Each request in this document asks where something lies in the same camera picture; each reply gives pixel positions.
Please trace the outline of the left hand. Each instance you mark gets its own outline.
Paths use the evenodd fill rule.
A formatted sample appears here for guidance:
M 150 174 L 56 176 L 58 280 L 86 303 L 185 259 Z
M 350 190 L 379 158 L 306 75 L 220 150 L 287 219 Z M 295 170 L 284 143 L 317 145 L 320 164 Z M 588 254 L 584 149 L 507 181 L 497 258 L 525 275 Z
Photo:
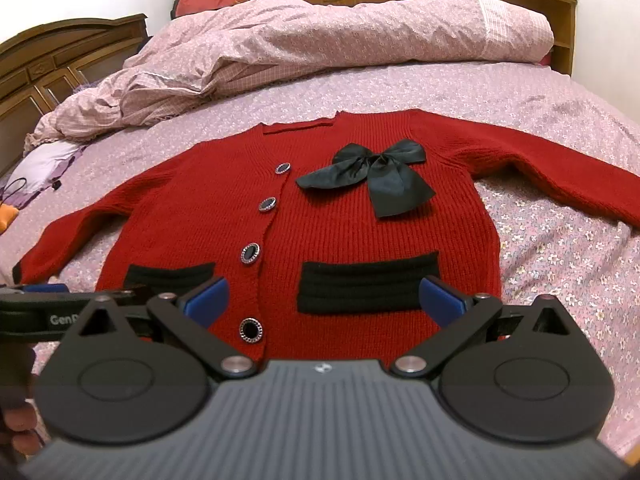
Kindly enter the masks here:
M 21 455 L 36 454 L 42 448 L 36 433 L 37 412 L 29 402 L 23 402 L 18 408 L 1 410 L 1 447 L 9 446 Z

